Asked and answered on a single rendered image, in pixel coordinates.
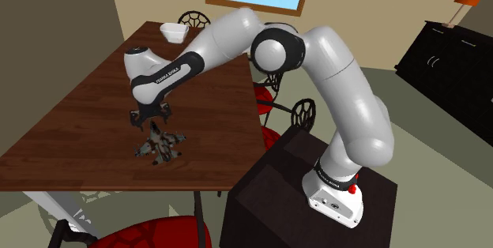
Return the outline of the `black sideboard with orange lamp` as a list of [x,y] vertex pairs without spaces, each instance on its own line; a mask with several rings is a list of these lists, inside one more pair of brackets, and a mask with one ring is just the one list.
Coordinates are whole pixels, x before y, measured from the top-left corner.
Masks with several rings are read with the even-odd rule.
[[493,146],[493,36],[426,21],[395,69],[397,76]]

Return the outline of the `black metal chair red seat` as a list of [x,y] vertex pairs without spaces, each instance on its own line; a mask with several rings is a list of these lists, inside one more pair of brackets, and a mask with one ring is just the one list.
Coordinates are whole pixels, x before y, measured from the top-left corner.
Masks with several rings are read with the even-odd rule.
[[263,82],[254,82],[254,93],[260,115],[267,114],[272,110],[273,106],[268,105],[268,103],[273,103],[276,100],[282,77],[282,73],[268,74]]
[[[273,101],[257,100],[261,105],[275,107],[279,110],[286,111],[291,114],[291,126],[296,126],[310,132],[314,126],[316,116],[315,102],[310,99],[299,100],[292,109],[289,109]],[[262,136],[265,144],[265,150],[269,150],[274,143],[280,138],[280,134],[270,128],[262,126]]]
[[82,242],[87,248],[213,248],[209,229],[198,236],[195,216],[172,216],[148,220],[116,231],[101,239],[73,231],[66,220],[59,220],[48,248],[60,248],[62,241]]
[[193,28],[204,28],[206,25],[211,24],[211,20],[200,11],[189,10],[179,17],[177,23]]

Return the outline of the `camouflage toy jet plane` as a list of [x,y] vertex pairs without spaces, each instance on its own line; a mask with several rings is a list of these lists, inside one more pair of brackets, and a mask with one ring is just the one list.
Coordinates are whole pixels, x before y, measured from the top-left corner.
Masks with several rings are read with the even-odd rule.
[[154,121],[150,121],[149,125],[149,137],[142,146],[134,148],[136,157],[156,154],[152,165],[157,165],[163,162],[170,162],[172,159],[182,155],[181,152],[172,148],[186,140],[186,136],[183,133],[167,133],[161,130]]

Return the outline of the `white bowl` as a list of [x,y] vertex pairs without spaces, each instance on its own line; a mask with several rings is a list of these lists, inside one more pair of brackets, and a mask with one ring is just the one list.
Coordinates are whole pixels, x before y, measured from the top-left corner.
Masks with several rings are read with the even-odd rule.
[[181,44],[184,42],[187,33],[189,32],[189,26],[185,24],[177,23],[163,23],[160,26],[160,31],[169,43]]

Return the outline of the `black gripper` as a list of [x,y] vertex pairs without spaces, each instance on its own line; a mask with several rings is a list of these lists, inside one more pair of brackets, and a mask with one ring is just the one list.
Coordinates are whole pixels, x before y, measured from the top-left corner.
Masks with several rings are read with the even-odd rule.
[[130,124],[136,126],[140,130],[143,130],[142,123],[147,118],[159,116],[162,117],[164,123],[167,124],[167,120],[172,115],[171,107],[168,102],[163,102],[162,104],[159,102],[151,104],[137,102],[137,105],[138,111],[130,111]]

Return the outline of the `brown wooden dining table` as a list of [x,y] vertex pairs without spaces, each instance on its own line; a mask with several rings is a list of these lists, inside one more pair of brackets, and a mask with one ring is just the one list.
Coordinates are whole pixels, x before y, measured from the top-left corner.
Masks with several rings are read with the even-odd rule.
[[185,135],[178,158],[156,165],[153,155],[135,156],[149,128],[130,124],[137,104],[123,56],[140,46],[168,60],[184,50],[161,35],[158,23],[144,23],[0,156],[0,191],[49,201],[56,216],[104,236],[166,216],[171,195],[191,212],[194,191],[229,191],[248,172],[265,147],[245,56],[168,96],[171,117],[156,124]]

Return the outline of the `dark robot stand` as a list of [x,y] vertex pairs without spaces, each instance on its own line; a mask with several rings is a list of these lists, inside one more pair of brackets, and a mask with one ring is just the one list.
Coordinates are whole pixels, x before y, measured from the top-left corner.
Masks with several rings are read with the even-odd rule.
[[313,210],[303,176],[327,144],[290,127],[229,191],[220,248],[390,248],[397,184],[362,168],[363,217],[354,228]]

